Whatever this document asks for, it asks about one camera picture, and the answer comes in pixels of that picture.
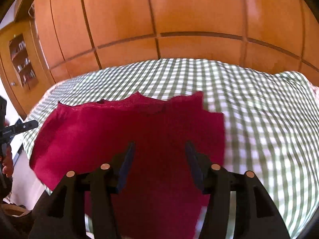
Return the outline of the left hand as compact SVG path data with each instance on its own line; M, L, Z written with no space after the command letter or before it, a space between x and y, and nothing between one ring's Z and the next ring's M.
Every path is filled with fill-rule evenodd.
M12 152L11 152L11 145L7 144L7 150L6 155L4 157L1 157L1 163L3 165L2 173L8 177L11 178L14 172L14 163L12 159Z

